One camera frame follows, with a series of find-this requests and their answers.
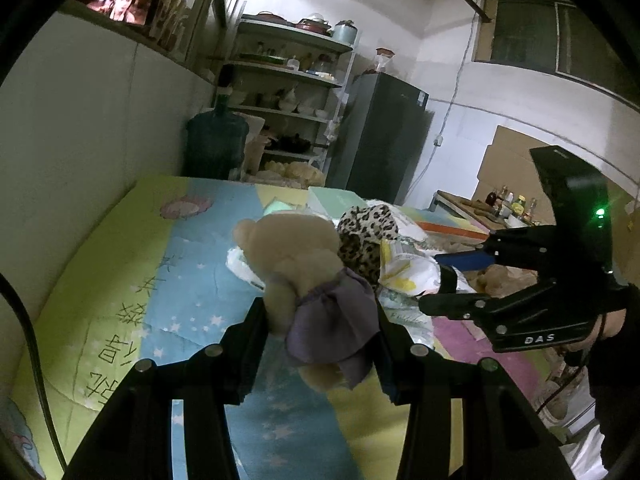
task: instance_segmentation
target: beige teddy bear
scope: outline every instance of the beige teddy bear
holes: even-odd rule
[[[370,370],[364,345],[378,331],[369,284],[337,255],[334,225],[318,216],[280,213],[238,222],[234,239],[265,283],[270,333],[285,339],[308,386],[353,388]]]

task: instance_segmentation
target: window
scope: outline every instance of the window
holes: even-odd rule
[[[636,107],[640,89],[593,23],[559,0],[485,0],[476,61],[574,79]]]

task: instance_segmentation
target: screw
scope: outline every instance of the screw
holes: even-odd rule
[[[139,372],[146,372],[154,365],[154,362],[151,359],[140,359],[135,365],[134,368]]]
[[[222,352],[223,352],[222,345],[218,343],[209,345],[204,349],[204,353],[207,357],[218,357],[222,355]]]
[[[500,367],[498,361],[489,357],[482,359],[482,361],[480,362],[480,366],[487,372],[495,372]]]
[[[429,353],[429,347],[427,345],[415,344],[411,345],[409,351],[416,357],[425,357]]]

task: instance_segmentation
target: purple fabric bow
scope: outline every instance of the purple fabric bow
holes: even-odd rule
[[[364,345],[380,330],[369,283],[347,267],[296,302],[285,347],[294,366],[337,363],[353,390],[371,370]]]

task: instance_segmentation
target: cardboard box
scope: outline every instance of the cardboard box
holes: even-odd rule
[[[529,154],[531,148],[546,146],[544,142],[520,132],[498,126],[494,142],[484,154],[478,171],[478,186],[473,199],[484,201],[493,189],[506,185],[517,198],[524,195],[527,202],[538,199],[534,220],[545,224],[555,224],[551,202],[542,191],[538,172]],[[623,276],[640,285],[640,210],[629,214],[625,206],[634,201],[620,186],[607,179],[609,191],[609,214],[613,259]]]

